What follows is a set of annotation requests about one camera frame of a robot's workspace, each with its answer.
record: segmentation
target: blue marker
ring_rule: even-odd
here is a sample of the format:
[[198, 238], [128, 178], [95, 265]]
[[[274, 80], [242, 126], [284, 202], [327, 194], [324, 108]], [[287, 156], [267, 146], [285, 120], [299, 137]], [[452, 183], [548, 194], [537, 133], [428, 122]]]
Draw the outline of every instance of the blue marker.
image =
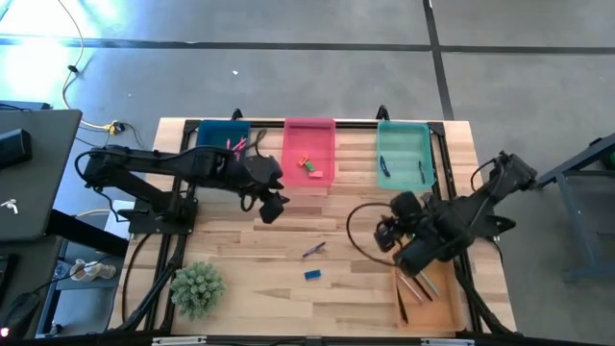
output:
[[382, 157], [382, 155], [381, 155], [381, 169], [382, 169], [382, 173], [384, 173], [386, 178], [391, 178], [391, 173], [389, 173], [388, 169], [386, 169], [386, 163], [384, 163], [384, 158]]

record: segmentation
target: potted plant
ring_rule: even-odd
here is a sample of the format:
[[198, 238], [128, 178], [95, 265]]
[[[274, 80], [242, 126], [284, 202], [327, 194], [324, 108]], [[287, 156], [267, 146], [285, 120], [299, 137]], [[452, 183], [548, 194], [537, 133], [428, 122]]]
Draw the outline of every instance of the potted plant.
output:
[[171, 301], [180, 309], [180, 315], [190, 320], [203, 318], [224, 293], [222, 277], [211, 263], [196, 262], [175, 274]]

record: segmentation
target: blue bin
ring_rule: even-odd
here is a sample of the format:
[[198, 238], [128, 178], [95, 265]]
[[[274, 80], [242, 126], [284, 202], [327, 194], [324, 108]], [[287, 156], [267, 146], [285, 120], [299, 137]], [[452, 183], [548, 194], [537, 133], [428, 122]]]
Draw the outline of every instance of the blue bin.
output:
[[[381, 121], [377, 134], [378, 186], [413, 191], [431, 188], [434, 178], [430, 141], [430, 128], [426, 123]], [[390, 177], [381, 169], [381, 157]]]
[[210, 145], [227, 148], [227, 140], [231, 140], [231, 148], [242, 139], [247, 138], [246, 146], [250, 145], [250, 122], [236, 120], [203, 120], [199, 125], [199, 135], [196, 145]]

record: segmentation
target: pink bin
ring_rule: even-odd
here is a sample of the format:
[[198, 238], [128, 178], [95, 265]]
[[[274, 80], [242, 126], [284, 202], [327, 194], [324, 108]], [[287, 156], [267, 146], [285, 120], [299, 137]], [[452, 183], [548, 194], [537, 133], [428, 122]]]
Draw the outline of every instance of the pink bin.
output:
[[[323, 173], [312, 178], [299, 165], [303, 156]], [[326, 187], [335, 178], [335, 121], [322, 118], [287, 118], [282, 147], [283, 183], [288, 186]]]

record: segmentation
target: teal bin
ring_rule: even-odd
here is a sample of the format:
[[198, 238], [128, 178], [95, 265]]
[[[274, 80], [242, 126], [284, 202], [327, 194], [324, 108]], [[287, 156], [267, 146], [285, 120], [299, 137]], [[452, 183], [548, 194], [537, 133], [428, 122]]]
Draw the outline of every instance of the teal bin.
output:
[[[430, 128], [426, 123], [381, 121], [377, 134], [378, 186], [413, 191], [431, 188], [430, 141]], [[381, 167], [381, 157], [390, 177]]]

